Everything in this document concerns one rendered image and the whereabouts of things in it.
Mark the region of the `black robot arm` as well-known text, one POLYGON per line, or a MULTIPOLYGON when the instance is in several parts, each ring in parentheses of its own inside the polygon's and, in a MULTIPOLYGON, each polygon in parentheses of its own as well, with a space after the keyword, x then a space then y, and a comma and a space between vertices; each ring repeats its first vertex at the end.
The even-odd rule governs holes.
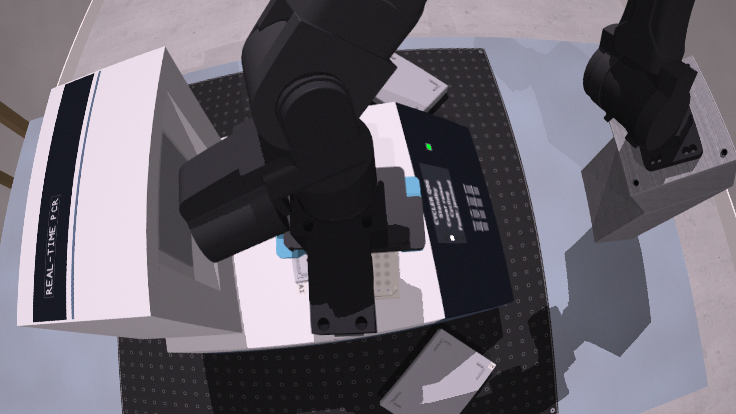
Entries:
MULTIPOLYGON (((374 146, 360 117, 426 2, 270 0, 241 55, 252 118, 179 170, 180 214, 211 262, 288 231, 307 252, 311 334, 377 333, 371 249, 388 246, 384 182, 349 222, 305 209, 342 219, 371 201, 374 146)), ((628 0, 584 72, 585 93, 648 171, 703 154, 689 106, 698 72, 682 62, 694 2, 628 0)))

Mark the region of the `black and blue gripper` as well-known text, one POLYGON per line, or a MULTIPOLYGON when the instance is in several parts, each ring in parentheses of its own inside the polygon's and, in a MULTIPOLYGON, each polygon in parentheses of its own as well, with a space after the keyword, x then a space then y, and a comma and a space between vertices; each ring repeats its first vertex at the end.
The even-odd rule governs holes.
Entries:
MULTIPOLYGON (((377 184, 381 180, 384 182, 385 190, 388 246, 384 249, 371 249, 371 253, 422 251, 426 239, 419 179, 414 176, 406 177, 405 182, 404 169, 399 166, 378 167, 376 174, 377 183, 371 201, 362 211, 349 217, 325 219, 310 213, 302 206, 309 216, 320 222, 329 224, 349 222, 362 215, 371 206, 377 193, 377 184)), ((300 258, 306 253, 291 236, 290 231, 276 237, 276 254, 281 259, 300 258)))

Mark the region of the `white real-time pcr cycler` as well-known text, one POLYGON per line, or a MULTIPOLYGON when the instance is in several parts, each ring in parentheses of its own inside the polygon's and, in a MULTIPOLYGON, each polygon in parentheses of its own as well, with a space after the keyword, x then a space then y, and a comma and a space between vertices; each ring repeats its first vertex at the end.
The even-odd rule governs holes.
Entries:
MULTIPOLYGON (((422 251, 398 251, 400 298, 375 300, 377 333, 364 336, 514 302, 469 129, 396 102, 368 106, 360 119, 376 167, 419 179, 426 237, 422 251)), ((166 338, 167 353, 369 338, 311 334, 307 254, 279 258, 276 237, 217 263, 198 248, 179 212, 179 169, 224 138, 165 46, 51 89, 27 197, 17 326, 166 338)))

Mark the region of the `white well pcr plate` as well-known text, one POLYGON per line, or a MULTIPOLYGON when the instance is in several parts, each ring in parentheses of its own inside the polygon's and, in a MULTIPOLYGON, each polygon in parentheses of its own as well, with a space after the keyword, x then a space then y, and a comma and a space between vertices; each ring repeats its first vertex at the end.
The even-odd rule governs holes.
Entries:
POLYGON ((376 299, 400 298, 398 253, 371 254, 374 274, 374 296, 376 299))

